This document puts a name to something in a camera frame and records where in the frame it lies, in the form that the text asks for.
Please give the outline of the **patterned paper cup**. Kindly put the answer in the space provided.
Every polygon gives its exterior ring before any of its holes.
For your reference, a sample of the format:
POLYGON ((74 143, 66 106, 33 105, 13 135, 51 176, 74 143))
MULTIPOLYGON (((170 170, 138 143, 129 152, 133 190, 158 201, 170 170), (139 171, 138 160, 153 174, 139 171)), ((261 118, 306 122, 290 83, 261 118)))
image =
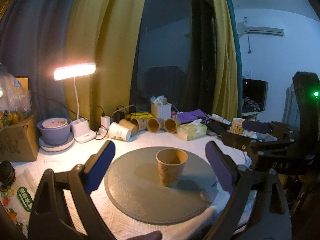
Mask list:
POLYGON ((161 118, 151 118, 147 122, 147 129, 151 133, 157 133, 163 128, 164 120, 161 118))
POLYGON ((156 153, 156 160, 161 184, 173 187, 182 176, 188 154, 178 148, 165 148, 156 153))

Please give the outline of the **brown paper cup right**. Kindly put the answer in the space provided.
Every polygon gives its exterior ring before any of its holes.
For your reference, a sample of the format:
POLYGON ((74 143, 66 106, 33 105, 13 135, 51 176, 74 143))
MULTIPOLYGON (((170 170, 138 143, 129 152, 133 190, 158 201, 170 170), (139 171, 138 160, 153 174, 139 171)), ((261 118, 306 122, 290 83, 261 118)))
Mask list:
POLYGON ((181 121, 179 118, 170 118, 165 120, 164 129, 169 133, 176 133, 180 125, 181 121))

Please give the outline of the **patterned paper cup lying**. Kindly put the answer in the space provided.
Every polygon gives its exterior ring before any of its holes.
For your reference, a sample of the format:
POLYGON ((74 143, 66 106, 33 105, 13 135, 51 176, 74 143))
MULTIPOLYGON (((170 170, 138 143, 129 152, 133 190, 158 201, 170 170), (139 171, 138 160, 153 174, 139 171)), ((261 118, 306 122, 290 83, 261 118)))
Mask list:
POLYGON ((151 118, 147 122, 147 129, 151 133, 157 133, 163 128, 164 120, 161 118, 151 118))

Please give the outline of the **brown paper cup lying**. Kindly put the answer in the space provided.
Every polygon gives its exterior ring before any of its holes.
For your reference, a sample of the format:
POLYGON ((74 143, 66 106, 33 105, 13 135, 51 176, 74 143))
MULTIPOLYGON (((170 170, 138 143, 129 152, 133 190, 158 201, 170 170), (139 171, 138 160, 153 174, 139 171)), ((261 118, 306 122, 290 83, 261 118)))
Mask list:
POLYGON ((129 129, 132 137, 135 136, 138 132, 138 126, 134 125, 132 122, 130 122, 126 119, 121 119, 119 121, 119 124, 127 129, 129 129))

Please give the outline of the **white paper cup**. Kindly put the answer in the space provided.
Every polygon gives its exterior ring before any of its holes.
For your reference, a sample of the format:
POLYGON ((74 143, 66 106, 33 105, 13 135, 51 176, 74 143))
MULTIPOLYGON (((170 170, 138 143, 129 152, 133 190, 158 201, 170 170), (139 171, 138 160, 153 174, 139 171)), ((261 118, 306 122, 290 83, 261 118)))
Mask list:
POLYGON ((121 141, 128 141, 131 137, 131 131, 116 122, 112 122, 108 129, 108 137, 121 141))

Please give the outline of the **white cartoon mug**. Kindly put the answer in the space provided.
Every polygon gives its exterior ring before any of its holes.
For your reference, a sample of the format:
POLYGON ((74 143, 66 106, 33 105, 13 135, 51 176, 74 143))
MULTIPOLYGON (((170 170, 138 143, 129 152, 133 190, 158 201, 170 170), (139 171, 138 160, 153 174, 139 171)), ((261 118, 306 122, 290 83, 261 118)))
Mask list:
POLYGON ((242 126, 243 122, 244 122, 243 118, 233 118, 229 131, 234 134, 243 135, 244 134, 244 128, 242 126))

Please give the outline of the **grey computer mouse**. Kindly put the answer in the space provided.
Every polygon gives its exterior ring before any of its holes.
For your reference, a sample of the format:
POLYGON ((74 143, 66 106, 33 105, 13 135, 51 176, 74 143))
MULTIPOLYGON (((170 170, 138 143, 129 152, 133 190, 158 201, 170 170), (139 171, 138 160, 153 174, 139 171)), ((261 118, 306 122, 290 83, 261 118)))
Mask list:
POLYGON ((200 191, 200 198, 205 203, 210 205, 216 199, 218 193, 219 193, 219 190, 214 186, 205 187, 205 188, 202 188, 200 191))

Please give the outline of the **white tube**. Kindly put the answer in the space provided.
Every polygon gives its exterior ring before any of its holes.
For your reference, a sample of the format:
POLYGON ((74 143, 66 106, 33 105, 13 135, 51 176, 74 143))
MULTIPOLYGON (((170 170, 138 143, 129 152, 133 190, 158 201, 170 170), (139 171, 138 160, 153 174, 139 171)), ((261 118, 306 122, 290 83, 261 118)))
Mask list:
POLYGON ((221 116, 219 116, 219 115, 217 115, 217 114, 212 114, 212 115, 211 115, 211 118, 212 118, 213 120, 215 120, 215 121, 218 121, 218 122, 223 123, 223 124, 226 124, 226 125, 230 125, 230 124, 231 124, 230 121, 228 121, 227 119, 225 119, 225 118, 223 118, 223 117, 221 117, 221 116))

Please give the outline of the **black monitor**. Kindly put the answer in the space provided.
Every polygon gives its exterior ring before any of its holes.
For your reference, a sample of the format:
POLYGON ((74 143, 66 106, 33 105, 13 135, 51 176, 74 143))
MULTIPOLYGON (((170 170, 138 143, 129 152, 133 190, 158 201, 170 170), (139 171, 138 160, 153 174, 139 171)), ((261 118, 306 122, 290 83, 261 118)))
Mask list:
POLYGON ((242 80, 242 113, 264 111, 267 100, 268 82, 242 80))

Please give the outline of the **white woven basket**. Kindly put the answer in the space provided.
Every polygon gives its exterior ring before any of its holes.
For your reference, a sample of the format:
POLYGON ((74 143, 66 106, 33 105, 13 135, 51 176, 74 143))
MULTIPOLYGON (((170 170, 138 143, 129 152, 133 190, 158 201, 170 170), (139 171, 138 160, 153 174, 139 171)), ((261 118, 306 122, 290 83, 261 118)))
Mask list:
POLYGON ((167 103, 165 105, 158 105, 158 106, 151 103, 151 114, 155 118, 167 120, 171 118, 171 108, 172 108, 172 104, 170 103, 167 103))

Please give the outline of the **cardboard box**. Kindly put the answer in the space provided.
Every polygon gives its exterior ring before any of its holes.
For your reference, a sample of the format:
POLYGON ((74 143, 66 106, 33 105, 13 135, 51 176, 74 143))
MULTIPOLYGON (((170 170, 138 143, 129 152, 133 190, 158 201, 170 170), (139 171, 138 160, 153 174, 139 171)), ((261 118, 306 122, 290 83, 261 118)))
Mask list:
POLYGON ((18 124, 1 128, 0 160, 17 162, 36 161, 39 153, 37 117, 29 116, 18 124))

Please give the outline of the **purple bowl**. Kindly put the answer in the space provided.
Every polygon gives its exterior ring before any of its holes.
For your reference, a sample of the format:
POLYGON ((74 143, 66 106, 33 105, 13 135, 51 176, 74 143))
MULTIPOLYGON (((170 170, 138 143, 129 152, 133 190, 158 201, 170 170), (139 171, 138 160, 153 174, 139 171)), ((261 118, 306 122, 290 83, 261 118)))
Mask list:
POLYGON ((40 121, 37 124, 37 127, 41 132, 41 139, 44 141, 44 143, 48 145, 62 145, 68 140, 69 134, 71 133, 72 121, 70 118, 66 119, 68 121, 68 124, 56 129, 44 129, 42 127, 42 123, 44 122, 44 120, 40 121))

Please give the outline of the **yellow packet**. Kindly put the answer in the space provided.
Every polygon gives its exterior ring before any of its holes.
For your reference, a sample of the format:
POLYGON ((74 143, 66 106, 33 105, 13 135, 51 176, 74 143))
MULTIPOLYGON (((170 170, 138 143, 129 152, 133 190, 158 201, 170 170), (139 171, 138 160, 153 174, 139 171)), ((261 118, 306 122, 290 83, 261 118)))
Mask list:
POLYGON ((151 118, 154 118, 154 116, 149 112, 133 112, 125 115, 126 120, 151 118))

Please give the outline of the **white charger plug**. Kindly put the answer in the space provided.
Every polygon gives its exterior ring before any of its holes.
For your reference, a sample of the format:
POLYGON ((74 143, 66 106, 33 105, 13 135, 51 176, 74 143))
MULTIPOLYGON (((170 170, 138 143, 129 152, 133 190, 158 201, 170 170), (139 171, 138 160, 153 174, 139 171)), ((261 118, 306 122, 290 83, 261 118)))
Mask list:
POLYGON ((100 123, 101 123, 101 127, 105 130, 109 130, 110 127, 110 117, 109 116, 101 116, 100 117, 100 123))

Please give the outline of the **clear plastic fruit bag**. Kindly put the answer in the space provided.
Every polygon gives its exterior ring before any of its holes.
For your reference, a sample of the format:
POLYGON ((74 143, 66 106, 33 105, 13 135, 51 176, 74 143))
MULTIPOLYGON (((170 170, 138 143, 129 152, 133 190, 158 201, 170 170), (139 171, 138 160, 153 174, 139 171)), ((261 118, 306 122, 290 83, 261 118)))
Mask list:
POLYGON ((29 90, 1 63, 1 128, 18 124, 30 114, 29 90))

